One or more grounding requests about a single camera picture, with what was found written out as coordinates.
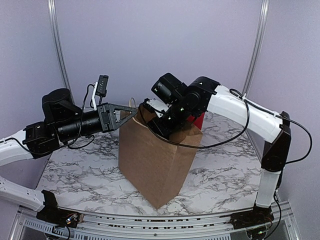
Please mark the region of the brown paper bag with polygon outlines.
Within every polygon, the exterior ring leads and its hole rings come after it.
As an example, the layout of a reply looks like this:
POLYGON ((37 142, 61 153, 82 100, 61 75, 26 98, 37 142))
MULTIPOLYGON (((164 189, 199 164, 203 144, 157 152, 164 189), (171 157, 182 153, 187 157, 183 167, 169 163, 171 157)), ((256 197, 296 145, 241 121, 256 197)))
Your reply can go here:
POLYGON ((119 129, 118 167, 122 174, 155 208, 167 204, 180 192, 203 133, 191 122, 170 136, 167 143, 146 126, 155 117, 145 107, 119 129))

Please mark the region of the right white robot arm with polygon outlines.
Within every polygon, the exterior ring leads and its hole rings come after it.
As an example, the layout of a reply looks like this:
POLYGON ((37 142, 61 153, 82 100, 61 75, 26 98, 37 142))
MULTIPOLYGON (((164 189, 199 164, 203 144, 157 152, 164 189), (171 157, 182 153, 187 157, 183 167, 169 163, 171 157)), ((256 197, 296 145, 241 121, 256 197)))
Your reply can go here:
POLYGON ((146 98, 142 105, 156 116, 147 127, 158 138, 168 141, 189 117, 205 112, 225 117, 250 131, 264 142, 261 176, 253 208, 235 213, 235 224, 258 224, 274 219, 271 205, 279 187, 291 145, 290 117, 249 101, 235 89, 229 89, 206 76, 186 85, 171 73, 161 76, 151 91, 157 98, 146 98))

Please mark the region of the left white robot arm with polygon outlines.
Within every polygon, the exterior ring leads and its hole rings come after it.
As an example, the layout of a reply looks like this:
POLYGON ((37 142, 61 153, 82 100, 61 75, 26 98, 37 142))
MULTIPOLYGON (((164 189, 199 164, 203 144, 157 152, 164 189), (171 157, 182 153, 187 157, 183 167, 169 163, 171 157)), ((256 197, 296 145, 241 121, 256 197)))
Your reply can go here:
MULTIPOLYGON (((111 103, 95 103, 93 110, 73 104, 68 88, 59 88, 42 97, 44 121, 36 122, 0 140, 2 166, 20 160, 36 160, 62 148, 74 149, 80 137, 93 138, 96 133, 119 129, 137 114, 133 107, 111 103)), ((40 220, 74 227, 81 215, 61 209, 55 194, 47 190, 33 190, 0 179, 1 197, 34 210, 40 220)))

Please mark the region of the red cylindrical holder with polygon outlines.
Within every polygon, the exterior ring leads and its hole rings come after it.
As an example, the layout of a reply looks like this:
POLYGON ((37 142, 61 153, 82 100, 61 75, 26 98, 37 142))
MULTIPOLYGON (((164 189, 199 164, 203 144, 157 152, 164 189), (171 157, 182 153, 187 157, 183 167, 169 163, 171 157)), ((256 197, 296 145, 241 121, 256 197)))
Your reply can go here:
POLYGON ((202 130, 205 113, 202 113, 199 117, 189 116, 187 121, 195 125, 199 130, 202 130))

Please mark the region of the aluminium front rail base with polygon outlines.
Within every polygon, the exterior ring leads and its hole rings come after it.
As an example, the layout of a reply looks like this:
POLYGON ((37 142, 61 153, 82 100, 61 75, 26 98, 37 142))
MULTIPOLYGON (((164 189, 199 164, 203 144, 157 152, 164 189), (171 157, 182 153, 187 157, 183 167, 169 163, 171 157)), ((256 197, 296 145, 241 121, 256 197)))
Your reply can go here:
POLYGON ((58 228, 37 219, 36 212, 19 207, 8 239, 10 240, 253 240, 265 234, 269 240, 300 240, 288 201, 274 203, 274 220, 235 229, 231 217, 238 211, 201 215, 117 215, 81 211, 75 228, 58 228))

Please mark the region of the aluminium frame post right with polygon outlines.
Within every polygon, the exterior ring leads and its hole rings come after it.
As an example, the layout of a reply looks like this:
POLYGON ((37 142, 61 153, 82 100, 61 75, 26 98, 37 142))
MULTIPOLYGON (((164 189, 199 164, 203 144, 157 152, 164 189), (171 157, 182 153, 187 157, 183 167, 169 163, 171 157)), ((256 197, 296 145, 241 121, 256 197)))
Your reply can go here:
POLYGON ((243 94, 249 93, 250 87, 253 83, 254 73, 256 70, 257 62, 259 59, 259 55, 260 55, 260 52, 262 49, 263 40, 264 40, 264 36, 265 36, 266 25, 267 25, 267 20, 268 20, 268 13, 269 13, 269 6, 270 6, 269 0, 262 0, 261 1, 256 37, 255 37, 255 41, 254 41, 254 45, 253 45, 253 50, 252 50, 251 59, 249 62, 244 86, 242 89, 243 94))

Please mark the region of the aluminium frame post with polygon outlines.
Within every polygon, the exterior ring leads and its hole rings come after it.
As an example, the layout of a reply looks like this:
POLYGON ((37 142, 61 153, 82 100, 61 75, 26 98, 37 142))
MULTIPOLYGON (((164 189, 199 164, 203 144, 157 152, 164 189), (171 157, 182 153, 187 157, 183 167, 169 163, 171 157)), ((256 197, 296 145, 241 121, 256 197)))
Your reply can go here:
POLYGON ((260 52, 262 49, 263 40, 264 40, 264 36, 265 36, 266 25, 267 25, 267 20, 268 20, 268 13, 269 13, 269 6, 270 6, 269 0, 262 0, 261 1, 256 37, 255 37, 255 41, 254 41, 254 45, 253 45, 253 50, 252 50, 251 59, 249 62, 244 86, 242 89, 243 94, 249 93, 250 87, 253 83, 254 73, 256 70, 257 62, 259 59, 259 55, 260 55, 260 52))
POLYGON ((67 89, 71 89, 69 77, 67 73, 67 68, 63 56, 63 49, 61 45, 61 38, 60 38, 60 32, 59 32, 59 25, 58 25, 58 18, 56 13, 56 4, 54 0, 48 0, 48 12, 49 12, 49 18, 50 18, 50 24, 51 24, 51 30, 53 35, 53 41, 55 46, 55 51, 57 55, 58 65, 62 76, 62 81, 64 86, 67 89))

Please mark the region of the aluminium frame post left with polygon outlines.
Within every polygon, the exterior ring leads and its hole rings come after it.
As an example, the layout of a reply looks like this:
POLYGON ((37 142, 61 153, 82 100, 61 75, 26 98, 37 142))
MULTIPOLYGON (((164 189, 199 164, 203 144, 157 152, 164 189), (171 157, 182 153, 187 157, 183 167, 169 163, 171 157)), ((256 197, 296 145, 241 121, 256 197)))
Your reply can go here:
POLYGON ((51 30, 53 35, 53 41, 55 46, 55 51, 57 55, 58 65, 62 76, 62 81, 64 86, 67 89, 71 89, 69 77, 67 73, 67 68, 63 56, 63 49, 61 45, 61 38, 60 38, 60 32, 59 32, 59 25, 58 25, 58 18, 56 13, 56 4, 54 0, 48 0, 48 12, 49 12, 49 18, 50 18, 50 24, 51 24, 51 30))

